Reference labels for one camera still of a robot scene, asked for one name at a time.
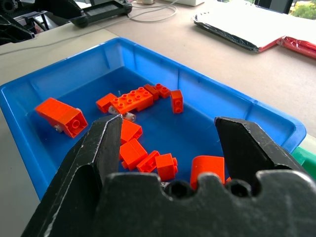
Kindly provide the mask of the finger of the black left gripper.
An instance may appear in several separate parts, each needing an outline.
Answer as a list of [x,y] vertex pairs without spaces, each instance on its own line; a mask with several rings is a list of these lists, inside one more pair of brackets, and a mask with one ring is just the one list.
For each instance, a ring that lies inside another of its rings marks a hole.
[[37,0],[37,9],[65,19],[83,16],[83,10],[74,0]]
[[6,14],[0,15],[0,44],[31,40],[35,34]]

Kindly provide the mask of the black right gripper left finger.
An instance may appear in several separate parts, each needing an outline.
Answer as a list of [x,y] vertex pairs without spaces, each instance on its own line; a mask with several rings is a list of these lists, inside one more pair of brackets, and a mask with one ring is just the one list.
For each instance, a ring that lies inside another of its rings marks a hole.
[[122,122],[121,115],[110,115],[92,123],[66,154],[22,236],[92,235],[104,180],[119,169]]

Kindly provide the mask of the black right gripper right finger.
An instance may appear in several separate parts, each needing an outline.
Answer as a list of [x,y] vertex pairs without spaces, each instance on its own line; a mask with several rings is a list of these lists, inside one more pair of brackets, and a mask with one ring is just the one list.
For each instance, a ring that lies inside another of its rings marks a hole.
[[229,117],[216,117],[214,124],[232,179],[240,179],[252,185],[256,173],[261,170],[286,169],[307,174],[292,155],[258,124]]

